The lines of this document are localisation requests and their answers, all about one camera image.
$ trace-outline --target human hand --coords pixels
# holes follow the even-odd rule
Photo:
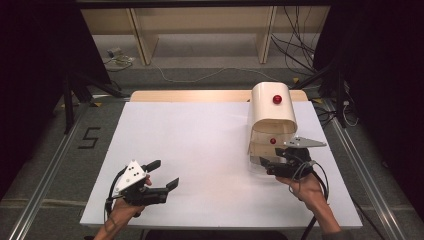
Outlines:
[[[151,186],[152,181],[150,180],[150,175],[146,176],[146,185]],[[122,218],[129,222],[131,218],[135,215],[140,215],[140,213],[144,210],[145,206],[132,206],[125,202],[124,199],[117,199],[115,205],[113,206],[113,210],[111,216],[114,215],[118,218]]]
[[[150,175],[146,176],[146,185],[152,185]],[[131,218],[133,218],[135,215],[140,215],[144,208],[145,206],[132,206],[126,203],[122,198],[116,199],[109,219],[99,229],[99,232],[94,239],[113,239],[119,233],[119,231],[128,224]]]
[[[327,200],[322,193],[321,185],[314,174],[310,173],[300,180],[276,177],[279,182],[289,185],[293,194],[302,200],[306,207],[314,213],[324,234],[341,231]]]
[[[283,177],[275,177],[275,179],[289,185],[293,189],[293,195],[302,200],[309,210],[314,210],[318,204],[327,204],[320,182],[312,173],[300,180]]]

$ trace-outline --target white table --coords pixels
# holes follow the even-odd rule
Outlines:
[[[82,225],[103,224],[103,204],[118,171],[132,159],[162,160],[152,187],[179,177],[166,204],[147,207],[130,226],[146,229],[271,230],[305,227],[312,214],[273,176],[253,173],[247,155],[247,102],[129,102],[87,203]],[[327,142],[310,102],[294,102],[299,136]],[[340,226],[362,223],[328,146],[311,148],[330,183]],[[321,170],[315,170],[323,178]]]

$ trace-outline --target red ball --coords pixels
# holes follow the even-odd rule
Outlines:
[[[275,96],[272,98],[272,101],[274,102],[274,104],[280,104],[280,103],[281,103],[281,101],[283,101],[283,98],[282,98],[280,95],[275,95]]]

